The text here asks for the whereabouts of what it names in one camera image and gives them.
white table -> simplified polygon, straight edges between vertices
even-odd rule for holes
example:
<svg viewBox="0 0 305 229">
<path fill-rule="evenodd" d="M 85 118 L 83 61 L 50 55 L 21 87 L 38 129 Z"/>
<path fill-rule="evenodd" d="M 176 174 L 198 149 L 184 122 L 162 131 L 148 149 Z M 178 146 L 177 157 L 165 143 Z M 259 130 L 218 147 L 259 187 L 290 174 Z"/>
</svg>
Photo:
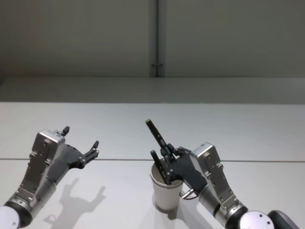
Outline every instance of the white table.
<svg viewBox="0 0 305 229">
<path fill-rule="evenodd" d="M 176 214 L 158 211 L 153 204 L 151 165 L 151 161 L 93 161 L 83 170 L 69 171 L 27 228 L 222 229 L 196 199 L 181 200 Z M 1 203 L 17 189 L 26 167 L 25 160 L 0 161 Z M 224 162 L 224 171 L 249 209 L 265 213 L 279 209 L 305 227 L 304 163 Z M 50 224 L 47 218 L 56 220 Z"/>
<path fill-rule="evenodd" d="M 0 158 L 28 158 L 42 129 L 71 127 L 80 151 L 99 159 L 151 159 L 150 118 L 175 147 L 214 144 L 224 161 L 305 161 L 305 105 L 0 103 Z"/>
</svg>

gray wall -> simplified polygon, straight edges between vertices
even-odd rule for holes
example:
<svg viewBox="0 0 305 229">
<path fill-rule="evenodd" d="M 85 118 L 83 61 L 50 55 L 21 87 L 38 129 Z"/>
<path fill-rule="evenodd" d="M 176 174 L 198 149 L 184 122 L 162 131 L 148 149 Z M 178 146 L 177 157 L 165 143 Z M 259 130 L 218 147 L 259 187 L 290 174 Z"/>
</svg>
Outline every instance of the gray wall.
<svg viewBox="0 0 305 229">
<path fill-rule="evenodd" d="M 2 0 L 0 74 L 148 77 L 150 0 Z"/>
<path fill-rule="evenodd" d="M 305 76 L 305 1 L 167 0 L 166 76 Z"/>
</svg>

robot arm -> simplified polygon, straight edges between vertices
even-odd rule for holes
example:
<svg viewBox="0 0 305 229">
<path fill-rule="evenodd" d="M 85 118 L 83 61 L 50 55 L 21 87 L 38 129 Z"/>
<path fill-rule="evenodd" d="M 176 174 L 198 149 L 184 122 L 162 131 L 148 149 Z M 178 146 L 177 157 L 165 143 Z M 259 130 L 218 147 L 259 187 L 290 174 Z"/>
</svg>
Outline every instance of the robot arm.
<svg viewBox="0 0 305 229">
<path fill-rule="evenodd" d="M 99 142 L 82 154 L 65 144 L 69 127 L 63 131 L 44 130 L 36 136 L 30 162 L 18 190 L 0 207 L 0 224 L 4 229 L 28 226 L 56 190 L 71 168 L 82 169 L 95 159 Z"/>
<path fill-rule="evenodd" d="M 226 229 L 299 229 L 281 211 L 271 211 L 268 215 L 248 211 L 230 188 L 215 146 L 204 143 L 193 151 L 183 147 L 174 148 L 165 143 L 151 120 L 147 120 L 146 124 L 161 147 L 163 161 L 155 151 L 151 154 L 165 184 L 182 180 L 190 190 L 182 193 L 181 197 L 187 199 L 194 193 Z"/>
</svg>

cup rim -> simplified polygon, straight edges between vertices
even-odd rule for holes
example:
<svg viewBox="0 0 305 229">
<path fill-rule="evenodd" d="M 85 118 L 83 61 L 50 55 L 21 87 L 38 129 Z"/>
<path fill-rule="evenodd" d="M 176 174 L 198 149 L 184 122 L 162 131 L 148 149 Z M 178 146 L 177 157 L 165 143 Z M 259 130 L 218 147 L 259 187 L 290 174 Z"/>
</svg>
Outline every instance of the cup rim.
<svg viewBox="0 0 305 229">
<path fill-rule="evenodd" d="M 157 181 L 157 180 L 153 177 L 153 173 L 152 173 L 153 167 L 156 167 L 156 166 L 155 166 L 155 163 L 152 165 L 150 176 L 151 176 L 151 178 L 152 178 L 152 181 L 153 181 L 157 186 L 160 186 L 160 187 L 163 187 L 163 188 L 167 188 L 167 189 L 172 189 L 172 188 L 179 187 L 180 185 L 183 184 L 183 181 L 182 181 L 182 180 L 175 180 L 175 181 L 177 181 L 177 183 L 176 183 L 176 184 L 171 184 L 171 185 L 167 185 L 167 184 L 164 184 L 164 183 L 161 183 L 161 182 Z"/>
</svg>

white paper cup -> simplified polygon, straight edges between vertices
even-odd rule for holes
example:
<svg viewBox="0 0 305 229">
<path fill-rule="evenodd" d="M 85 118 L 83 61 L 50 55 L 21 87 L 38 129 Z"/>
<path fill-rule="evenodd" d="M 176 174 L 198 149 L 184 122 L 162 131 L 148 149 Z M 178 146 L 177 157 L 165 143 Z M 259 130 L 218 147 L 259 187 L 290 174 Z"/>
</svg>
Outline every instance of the white paper cup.
<svg viewBox="0 0 305 229">
<path fill-rule="evenodd" d="M 151 178 L 157 206 L 164 211 L 176 208 L 179 205 L 179 192 L 182 191 L 183 181 L 175 180 L 171 185 L 165 184 L 155 164 L 152 166 Z"/>
</svg>

